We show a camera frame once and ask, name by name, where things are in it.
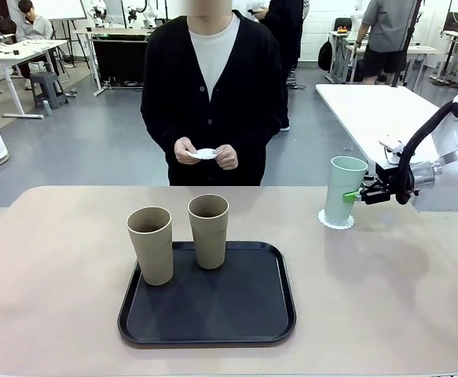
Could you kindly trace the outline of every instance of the paper coaster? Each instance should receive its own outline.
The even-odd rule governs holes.
[[[216,159],[218,153],[211,148],[199,149],[197,153],[191,153],[187,151],[187,155],[193,157],[194,159]]]
[[[344,229],[349,229],[354,225],[354,218],[352,215],[349,215],[349,218],[344,222],[343,225],[333,225],[333,224],[330,224],[328,221],[326,221],[324,210],[320,210],[320,213],[317,214],[317,218],[319,219],[321,224],[331,229],[344,230]]]

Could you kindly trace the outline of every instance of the gray stool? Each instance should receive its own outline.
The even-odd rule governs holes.
[[[45,100],[49,102],[51,108],[59,108],[62,104],[68,103],[68,99],[64,94],[63,86],[59,82],[55,73],[35,73],[34,75],[31,75],[30,80],[35,106],[43,105],[43,101]]]

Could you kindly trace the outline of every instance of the green object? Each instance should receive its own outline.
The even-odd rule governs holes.
[[[349,220],[368,165],[349,156],[334,157],[328,183],[324,216],[331,225],[344,226]]]
[[[347,194],[344,194],[344,202],[345,203],[355,202],[359,193],[360,192],[358,190],[358,191],[348,192]]]

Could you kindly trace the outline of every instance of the tan plastic cup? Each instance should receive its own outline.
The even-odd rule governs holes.
[[[200,195],[189,203],[190,226],[196,245],[197,264],[216,269],[225,261],[229,202],[218,195]]]
[[[169,211],[161,207],[141,208],[128,217],[127,230],[145,282],[162,285],[171,280],[173,229]]]

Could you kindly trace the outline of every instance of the black chair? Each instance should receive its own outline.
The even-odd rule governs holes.
[[[353,27],[353,21],[347,17],[340,17],[335,20],[333,31],[336,31],[339,27],[347,27],[348,31],[351,31]]]

